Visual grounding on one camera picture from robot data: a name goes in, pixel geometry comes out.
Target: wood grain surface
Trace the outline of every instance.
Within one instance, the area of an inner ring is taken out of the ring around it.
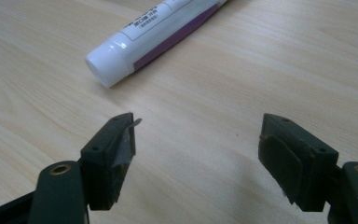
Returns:
[[[264,113],[358,161],[358,0],[231,0],[147,67],[104,88],[87,53],[159,0],[0,0],[0,205],[131,111],[137,155],[91,223],[327,223],[257,158]]]

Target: purple label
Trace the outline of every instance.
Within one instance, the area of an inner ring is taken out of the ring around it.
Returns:
[[[133,64],[133,67],[136,70],[140,69],[141,67],[145,66],[147,63],[155,59],[159,54],[163,53],[170,47],[172,47],[174,44],[191,34],[194,30],[196,30],[199,26],[201,26],[209,17],[212,16],[212,14],[219,8],[218,5],[214,5],[210,8],[208,8],[206,11],[202,12],[194,18],[192,21],[190,21],[188,24],[186,24],[184,27],[180,28],[178,31],[176,31],[173,35],[162,41],[158,46],[150,50],[146,55],[142,58],[140,58],[138,61],[136,61]]]

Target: wooden table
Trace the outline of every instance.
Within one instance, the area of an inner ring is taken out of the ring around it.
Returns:
[[[0,204],[131,111],[137,155],[91,223],[327,223],[257,158],[264,113],[358,161],[358,1],[231,0],[147,67],[104,88],[88,52],[159,0],[0,0]]]

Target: tube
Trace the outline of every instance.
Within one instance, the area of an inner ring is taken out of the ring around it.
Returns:
[[[86,57],[105,87],[140,69],[202,25],[227,0],[165,0]]]

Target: white tube cap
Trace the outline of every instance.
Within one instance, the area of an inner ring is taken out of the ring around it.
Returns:
[[[132,73],[116,48],[106,41],[86,57],[86,64],[91,73],[107,88]]]

